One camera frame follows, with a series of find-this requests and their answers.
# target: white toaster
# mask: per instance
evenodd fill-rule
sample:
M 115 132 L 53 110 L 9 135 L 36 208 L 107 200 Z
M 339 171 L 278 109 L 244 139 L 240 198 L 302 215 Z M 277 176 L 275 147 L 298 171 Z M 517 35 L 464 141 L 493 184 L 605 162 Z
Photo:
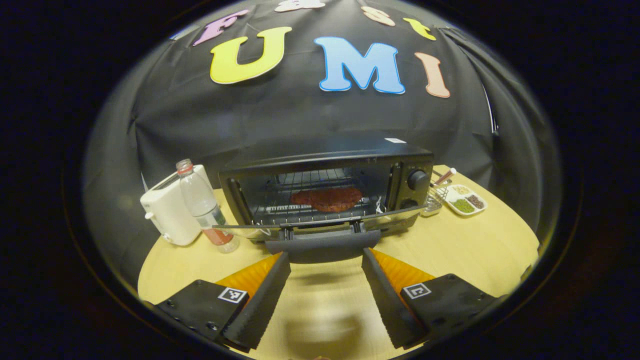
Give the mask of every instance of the white toaster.
M 193 171 L 211 186 L 204 166 L 195 165 Z M 189 245 L 200 234 L 200 225 L 182 200 L 180 176 L 177 172 L 144 193 L 140 197 L 140 203 L 147 212 L 145 218 L 154 223 L 166 241 L 176 245 Z

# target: yellow letter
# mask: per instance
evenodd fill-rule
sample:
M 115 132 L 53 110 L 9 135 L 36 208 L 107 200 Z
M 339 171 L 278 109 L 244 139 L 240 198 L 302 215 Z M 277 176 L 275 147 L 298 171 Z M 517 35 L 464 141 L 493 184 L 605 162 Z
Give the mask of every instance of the yellow letter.
M 364 11 L 364 15 L 373 21 L 377 21 L 384 25 L 395 26 L 395 22 L 389 19 L 389 15 L 382 10 L 363 6 L 361 9 Z
M 411 27 L 415 30 L 416 33 L 426 37 L 429 40 L 433 40 L 433 41 L 436 40 L 436 38 L 433 35 L 427 32 L 431 30 L 427 28 L 425 25 L 422 25 L 418 20 L 408 19 L 406 17 L 403 18 L 403 20 L 411 24 Z
M 245 42 L 247 37 L 235 38 L 214 47 L 211 49 L 211 79 L 218 84 L 233 84 L 257 78 L 273 69 L 282 60 L 284 35 L 291 30 L 290 27 L 283 26 L 259 32 L 257 36 L 264 38 L 264 50 L 258 60 L 249 64 L 237 63 L 240 44 Z
M 451 93 L 444 85 L 442 73 L 440 72 L 440 60 L 431 55 L 415 53 L 415 57 L 422 61 L 424 72 L 427 73 L 427 92 L 437 97 L 449 97 Z

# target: seasoning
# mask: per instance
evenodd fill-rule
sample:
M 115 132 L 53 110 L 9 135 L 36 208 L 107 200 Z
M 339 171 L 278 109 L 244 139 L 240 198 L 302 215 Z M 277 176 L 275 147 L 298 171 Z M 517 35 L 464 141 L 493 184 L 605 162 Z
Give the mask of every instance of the seasoning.
M 455 186 L 453 189 L 456 190 L 456 192 L 460 195 L 469 193 L 469 189 L 465 188 L 464 186 Z
M 482 202 L 482 200 L 478 199 L 475 195 L 471 195 L 470 197 L 467 197 L 467 200 L 469 200 L 469 202 L 472 203 L 478 209 L 482 209 L 484 207 L 484 203 Z
M 465 199 L 457 200 L 456 202 L 452 202 L 451 204 L 463 213 L 473 213 L 476 210 Z

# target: white tray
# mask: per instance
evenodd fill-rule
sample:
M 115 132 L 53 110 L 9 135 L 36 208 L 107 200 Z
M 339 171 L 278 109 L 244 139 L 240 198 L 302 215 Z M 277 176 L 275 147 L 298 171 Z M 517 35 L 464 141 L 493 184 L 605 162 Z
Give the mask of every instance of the white tray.
M 459 184 L 454 184 L 454 185 L 449 185 L 447 187 L 449 189 L 449 191 L 447 192 L 447 198 L 445 200 L 445 202 L 447 203 L 447 205 L 453 210 L 455 211 L 457 214 L 467 217 L 473 214 L 477 214 L 480 211 L 483 211 L 484 209 L 486 209 L 488 207 L 488 204 L 486 203 L 486 201 L 484 201 L 483 198 L 480 197 L 480 195 L 476 194 L 473 190 L 471 190 L 470 188 L 467 188 L 464 185 L 459 185 Z M 480 200 L 480 202 L 482 202 L 482 204 L 484 204 L 484 207 L 482 207 L 481 209 L 479 209 L 477 206 L 475 206 L 472 202 L 470 202 L 469 200 L 467 200 L 468 197 L 470 197 L 471 195 L 475 195 L 478 200 Z M 456 208 L 453 203 L 458 201 L 458 200 L 464 200 L 467 202 L 467 204 L 471 205 L 471 207 L 474 209 L 473 211 L 471 211 L 470 213 L 465 213 L 462 210 Z

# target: plastic water bottle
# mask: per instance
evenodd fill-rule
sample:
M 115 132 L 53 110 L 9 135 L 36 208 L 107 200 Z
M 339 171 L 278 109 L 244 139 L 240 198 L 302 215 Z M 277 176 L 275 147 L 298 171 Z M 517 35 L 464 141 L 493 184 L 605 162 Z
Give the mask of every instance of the plastic water bottle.
M 191 160 L 179 161 L 175 167 L 180 175 L 180 192 L 182 192 L 184 204 L 200 224 L 202 232 L 220 252 L 228 253 L 236 250 L 240 242 L 234 238 L 233 234 L 212 229 L 215 225 L 227 223 L 220 211 L 218 201 L 213 196 L 213 189 L 202 176 L 193 172 Z

